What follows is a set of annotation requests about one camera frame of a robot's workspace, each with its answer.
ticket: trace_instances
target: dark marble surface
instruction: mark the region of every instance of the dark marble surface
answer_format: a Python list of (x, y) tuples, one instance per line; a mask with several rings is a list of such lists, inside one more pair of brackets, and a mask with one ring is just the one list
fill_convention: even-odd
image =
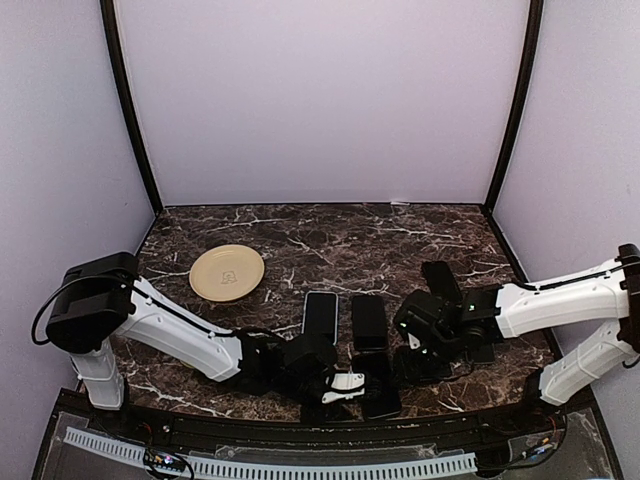
[[(189, 286), (189, 269), (205, 251), (228, 243), (264, 258), (262, 283), (247, 297), (215, 304)], [(259, 325), (285, 337), (300, 332), (304, 295), (340, 296), (338, 351), (349, 365), (350, 299), (382, 295), (389, 321), (402, 299), (425, 288), (420, 264), (446, 260), (464, 287), (508, 281), (512, 271), (479, 209), (440, 205), (260, 205), (175, 207), (156, 223), (140, 253), (141, 272), (158, 290), (222, 327)], [(401, 338), (390, 328), (392, 346)], [(299, 407), (277, 394), (251, 397), (135, 341), (114, 338), (120, 371), (135, 404), (175, 412), (253, 420), (297, 421)], [(402, 392), (402, 417), (514, 403), (526, 376), (552, 361), (535, 332), (496, 347), (496, 362), (452, 383)], [(466, 368), (458, 367), (458, 372)]]

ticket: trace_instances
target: wire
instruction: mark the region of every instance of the wire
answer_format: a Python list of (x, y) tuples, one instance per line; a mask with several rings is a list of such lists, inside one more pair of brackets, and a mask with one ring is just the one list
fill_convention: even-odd
[(558, 288), (558, 287), (564, 287), (565, 285), (570, 285), (572, 283), (578, 283), (578, 282), (582, 282), (584, 280), (591, 280), (592, 278), (598, 278), (598, 277), (602, 277), (604, 275), (609, 275), (611, 273), (615, 273), (618, 272), (620, 270), (623, 270), (625, 268), (629, 268), (629, 267), (635, 267), (640, 265), (640, 262), (632, 262), (632, 263), (627, 263), (626, 265), (622, 264), (622, 265), (617, 265), (609, 270), (602, 270), (600, 272), (595, 272), (595, 273), (590, 273), (588, 275), (583, 275), (582, 277), (576, 277), (576, 278), (570, 278), (568, 280), (562, 280), (560, 282), (553, 282), (553, 283), (547, 283), (544, 285), (531, 285), (530, 283), (524, 283), (524, 282), (519, 282), (519, 281), (514, 281), (513, 284), (524, 289), (524, 290), (529, 290), (529, 291), (544, 291), (544, 290), (552, 290), (554, 288)]
[[(100, 427), (100, 430), (102, 430), (104, 433), (106, 433), (108, 436), (110, 436), (111, 438), (113, 438), (114, 440), (118, 440), (120, 442), (123, 443), (130, 443), (130, 444), (134, 444), (134, 445), (140, 445), (142, 444), (149, 452), (151, 453), (159, 453), (162, 454), (164, 456), (171, 456), (171, 457), (175, 457), (178, 460), (180, 460), (182, 463), (184, 463), (184, 465), (186, 466), (187, 470), (189, 470), (189, 475), (190, 478), (189, 480), (194, 480), (196, 478), (196, 473), (193, 470), (193, 467), (191, 466), (191, 464), (189, 463), (189, 461), (184, 458), (182, 455), (180, 455), (179, 453), (172, 453), (172, 452), (166, 452), (163, 450), (158, 450), (156, 448), (153, 448), (151, 446), (151, 442), (153, 441), (153, 429), (151, 428), (151, 425), (149, 425), (147, 422), (142, 422), (138, 425), (138, 427), (142, 427), (144, 428), (147, 432), (149, 432), (149, 440), (147, 440), (147, 442), (140, 442), (137, 440), (133, 440), (131, 438), (126, 438), (123, 437), (121, 435), (118, 435), (117, 433), (114, 433), (112, 431), (110, 431), (109, 429), (107, 429), (104, 424), (100, 421), (100, 419), (97, 416), (93, 416), (92, 420), (95, 422), (95, 424)], [(148, 466), (150, 468), (150, 470), (155, 474), (155, 475), (151, 475), (149, 474), (149, 471), (145, 468), (145, 472), (147, 472), (147, 474), (149, 474), (151, 477), (153, 478), (166, 478), (166, 474), (156, 470), (153, 465), (145, 465), (145, 467)]]
[(464, 373), (461, 373), (459, 375), (453, 375), (451, 377), (437, 377), (436, 379), (440, 382), (455, 382), (456, 380), (460, 380), (461, 378), (468, 377), (475, 371), (476, 364), (475, 362), (471, 361), (471, 362), (468, 362), (468, 365), (469, 365), (469, 370)]
[(71, 280), (69, 283), (65, 283), (64, 285), (62, 285), (60, 288), (58, 288), (55, 292), (51, 294), (51, 296), (47, 299), (47, 301), (44, 302), (42, 307), (40, 307), (40, 310), (38, 310), (38, 313), (36, 313), (36, 316), (33, 319), (33, 323), (31, 324), (31, 341), (33, 343), (40, 346), (40, 345), (46, 345), (49, 342), (51, 342), (51, 340), (49, 340), (48, 338), (44, 340), (38, 340), (36, 338), (38, 324), (40, 323), (40, 319), (42, 318), (42, 315), (44, 315), (44, 312), (47, 310), (47, 308), (49, 308), (49, 305), (51, 305), (56, 298), (58, 298), (60, 295), (62, 295), (72, 286), (77, 285), (78, 283), (86, 282), (88, 280), (110, 280), (112, 282), (119, 282), (123, 285), (131, 286), (122, 278), (115, 277), (113, 275), (90, 275), (87, 277), (76, 278), (74, 280)]
[(123, 278), (117, 277), (115, 275), (89, 275), (89, 276), (86, 276), (86, 277), (76, 278), (74, 280), (71, 280), (68, 283), (65, 283), (60, 288), (58, 288), (55, 292), (53, 292), (51, 294), (51, 296), (44, 302), (42, 307), (40, 307), (40, 310), (38, 310), (38, 313), (36, 314), (35, 318), (33, 319), (33, 323), (31, 324), (31, 341), (34, 344), (36, 344), (38, 346), (42, 346), (42, 345), (47, 345), (48, 343), (51, 342), (51, 340), (48, 339), (48, 338), (46, 338), (44, 340), (40, 340), (40, 339), (38, 339), (36, 337), (36, 332), (38, 330), (38, 324), (40, 323), (42, 315), (44, 315), (44, 313), (46, 312), (47, 308), (49, 308), (49, 306), (60, 295), (62, 295), (64, 292), (66, 292), (72, 286), (77, 285), (77, 284), (82, 283), (82, 282), (93, 281), (93, 280), (109, 280), (109, 281), (112, 281), (114, 283), (119, 283), (123, 287), (131, 288), (134, 292), (136, 292), (142, 298), (144, 298), (146, 300), (150, 300), (157, 307), (159, 307), (162, 310), (170, 313), (171, 315), (174, 315), (175, 317), (179, 318), (183, 322), (188, 323), (192, 327), (200, 330), (203, 333), (206, 333), (207, 335), (212, 335), (214, 337), (238, 337), (239, 335), (242, 335), (242, 334), (262, 333), (262, 334), (269, 335), (271, 337), (277, 338), (280, 341), (283, 341), (283, 342), (285, 341), (285, 339), (282, 338), (277, 333), (272, 332), (271, 330), (268, 330), (266, 328), (259, 328), (259, 327), (239, 328), (239, 329), (236, 329), (236, 330), (232, 330), (232, 331), (230, 331), (228, 333), (215, 332), (213, 330), (210, 330), (210, 329), (204, 327), (203, 325), (200, 325), (198, 322), (195, 322), (194, 320), (190, 319), (186, 315), (178, 312), (177, 310), (175, 310), (175, 309), (171, 308), (170, 306), (162, 303), (161, 301), (151, 297), (148, 293), (146, 293), (145, 291), (141, 290), (140, 288), (136, 287), (134, 284), (128, 282), (127, 280), (125, 280)]
[(636, 358), (636, 359), (635, 359), (633, 362), (631, 362), (631, 363), (622, 362), (622, 366), (623, 366), (624, 368), (631, 369), (631, 368), (635, 367), (636, 365), (638, 365), (639, 363), (640, 363), (640, 355), (638, 355), (638, 358)]
[[(536, 412), (536, 411), (531, 412), (531, 415), (536, 416), (536, 417), (544, 416), (542, 413)], [(528, 431), (530, 431), (530, 429), (528, 429), (528, 428), (521, 428), (519, 430), (505, 430), (505, 429), (498, 428), (498, 427), (496, 427), (494, 425), (489, 425), (488, 423), (484, 423), (484, 424), (482, 424), (480, 426), (482, 428), (488, 428), (489, 430), (493, 430), (494, 432), (499, 433), (500, 435), (504, 435), (505, 437), (515, 437), (515, 436), (519, 436), (519, 435), (524, 435)]]
[[(554, 426), (554, 432), (557, 432), (557, 425), (555, 420), (552, 420), (553, 426)], [(478, 464), (478, 470), (482, 471), (491, 471), (491, 470), (524, 470), (527, 468), (535, 468), (535, 467), (539, 467), (540, 465), (547, 463), (551, 457), (553, 457), (556, 452), (558, 450), (560, 450), (560, 447), (562, 447), (565, 439), (567, 438), (567, 433), (569, 431), (569, 423), (567, 422), (567, 415), (566, 413), (564, 414), (564, 432), (562, 434), (562, 436), (560, 437), (560, 439), (558, 440), (556, 446), (549, 451), (549, 453), (547, 453), (545, 455), (545, 457), (536, 463), (533, 464), (529, 464), (529, 465), (517, 465), (517, 463), (527, 460), (529, 458), (532, 458), (533, 456), (536, 456), (537, 454), (535, 454), (534, 452), (536, 450), (538, 450), (539, 448), (543, 447), (544, 445), (548, 444), (549, 441), (555, 436), (555, 433), (550, 435), (549, 437), (546, 437), (542, 440), (542, 442), (538, 442), (536, 443), (536, 445), (534, 445), (533, 447), (528, 448), (527, 450), (525, 450), (524, 452), (522, 452), (522, 454), (520, 456), (518, 456), (518, 458), (515, 458), (513, 460), (511, 460), (509, 463), (505, 463), (503, 465), (480, 465)]]

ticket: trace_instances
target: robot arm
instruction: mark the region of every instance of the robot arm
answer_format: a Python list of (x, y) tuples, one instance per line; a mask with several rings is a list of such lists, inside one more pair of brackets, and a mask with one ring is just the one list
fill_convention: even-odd
[(433, 370), (434, 363), (505, 338), (604, 320), (575, 350), (529, 378), (530, 394), (561, 405), (640, 353), (640, 251), (634, 245), (619, 250), (614, 260), (545, 282), (476, 289), (450, 299), (417, 291), (405, 300), (394, 322), (411, 347), (427, 356), (426, 365)]
[(137, 275), (137, 259), (120, 253), (70, 269), (46, 328), (67, 351), (91, 404), (118, 410), (125, 382), (109, 336), (150, 345), (216, 382), (262, 395), (275, 390), (301, 403), (331, 403), (364, 394), (364, 377), (337, 373), (337, 354), (322, 336), (291, 341), (226, 330), (160, 294)]

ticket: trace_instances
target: beige plate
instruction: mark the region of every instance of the beige plate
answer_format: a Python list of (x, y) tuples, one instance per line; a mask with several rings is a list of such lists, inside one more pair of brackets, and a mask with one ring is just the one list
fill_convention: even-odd
[(258, 252), (244, 245), (224, 245), (196, 260), (189, 283), (202, 298), (230, 302), (256, 288), (263, 275), (264, 262)]

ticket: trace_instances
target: lavender wall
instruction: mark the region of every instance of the lavender wall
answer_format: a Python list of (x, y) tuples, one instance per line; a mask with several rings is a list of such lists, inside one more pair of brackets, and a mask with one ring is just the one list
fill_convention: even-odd
[(65, 270), (134, 250), (152, 221), (97, 1), (0, 2), (1, 478), (30, 478), (68, 357), (31, 320)]
[[(640, 245), (640, 4), (548, 0), (497, 219), (528, 275), (593, 266)], [(595, 325), (557, 329), (565, 351)], [(595, 382), (626, 477), (637, 478), (640, 368)]]
[(526, 0), (126, 0), (167, 204), (481, 202)]

